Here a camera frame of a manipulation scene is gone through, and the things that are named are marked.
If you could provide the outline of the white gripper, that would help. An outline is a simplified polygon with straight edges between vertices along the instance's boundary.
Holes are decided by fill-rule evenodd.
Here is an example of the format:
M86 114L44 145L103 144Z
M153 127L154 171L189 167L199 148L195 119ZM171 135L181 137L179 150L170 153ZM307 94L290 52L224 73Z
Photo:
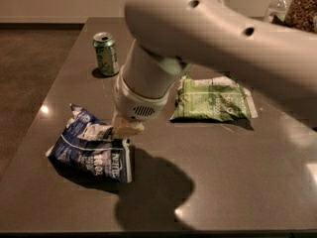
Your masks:
M165 107L168 93L162 98L151 99L130 89L124 80L122 67L114 86L115 109L112 119L112 135L115 139L130 139L145 129L142 122L155 119Z

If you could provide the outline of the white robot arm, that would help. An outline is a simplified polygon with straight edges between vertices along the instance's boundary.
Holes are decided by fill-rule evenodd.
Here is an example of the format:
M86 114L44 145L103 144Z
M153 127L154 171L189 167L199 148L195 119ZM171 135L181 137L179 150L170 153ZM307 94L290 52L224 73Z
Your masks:
M229 73L317 127L315 35L247 18L223 0L126 0L125 19L134 41L115 86L115 137L142 132L193 64Z

